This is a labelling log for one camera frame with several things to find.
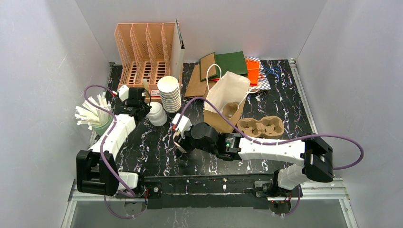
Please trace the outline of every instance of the white paper bag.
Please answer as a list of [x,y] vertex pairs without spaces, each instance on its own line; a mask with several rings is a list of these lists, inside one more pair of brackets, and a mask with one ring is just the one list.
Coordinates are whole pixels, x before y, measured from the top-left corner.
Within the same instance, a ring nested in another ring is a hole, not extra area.
[[[249,92],[249,85],[250,81],[247,77],[227,71],[213,88],[209,90],[206,99],[220,112],[222,112],[224,106],[228,103],[239,103],[238,110],[229,119],[235,125],[242,114],[245,98]],[[207,102],[204,102],[204,121],[218,132],[230,133],[233,131],[233,128]]]

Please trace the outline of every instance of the white paper cup stack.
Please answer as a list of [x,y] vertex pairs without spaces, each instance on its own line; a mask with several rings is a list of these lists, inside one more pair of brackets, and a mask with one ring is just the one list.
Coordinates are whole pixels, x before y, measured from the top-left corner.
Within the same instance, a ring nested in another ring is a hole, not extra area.
[[181,92],[178,80],[172,76],[165,76],[158,81],[163,108],[169,113],[175,113],[181,108]]
[[151,110],[147,114],[147,118],[150,120],[151,124],[157,127],[164,125],[168,117],[163,106],[158,102],[151,102],[150,106]]

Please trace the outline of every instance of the white bracket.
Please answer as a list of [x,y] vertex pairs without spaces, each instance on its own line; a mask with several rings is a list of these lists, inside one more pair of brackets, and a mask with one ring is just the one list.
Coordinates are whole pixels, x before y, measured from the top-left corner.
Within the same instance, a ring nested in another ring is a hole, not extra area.
[[178,120],[179,120],[179,116],[180,114],[177,113],[174,117],[174,119],[172,120],[172,123],[176,125],[176,131],[179,132],[181,134],[182,138],[185,138],[185,136],[183,135],[183,133],[185,131],[188,131],[190,129],[190,127],[192,126],[192,123],[190,122],[189,118],[186,116],[182,116],[181,122],[179,124]]

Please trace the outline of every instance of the red object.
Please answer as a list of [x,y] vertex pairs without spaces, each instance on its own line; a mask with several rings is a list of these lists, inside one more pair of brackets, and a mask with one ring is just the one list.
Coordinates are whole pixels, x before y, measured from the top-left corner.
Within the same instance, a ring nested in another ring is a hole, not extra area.
[[259,61],[246,59],[246,66],[248,68],[248,79],[250,80],[250,86],[257,86],[259,79]]

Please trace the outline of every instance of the brown paper bag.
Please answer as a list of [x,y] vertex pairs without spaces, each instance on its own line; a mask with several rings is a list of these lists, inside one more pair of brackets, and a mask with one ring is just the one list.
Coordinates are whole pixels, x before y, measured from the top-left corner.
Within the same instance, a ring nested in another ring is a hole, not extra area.
[[200,81],[200,65],[195,65],[188,87],[186,88],[185,97],[193,98],[195,96],[204,96],[206,88],[206,82]]
[[[208,91],[206,99],[221,113],[229,103],[238,103],[238,109],[229,121],[236,125],[249,93],[248,78],[227,71],[225,75]],[[231,133],[234,129],[207,103],[204,102],[204,121],[220,133]]]

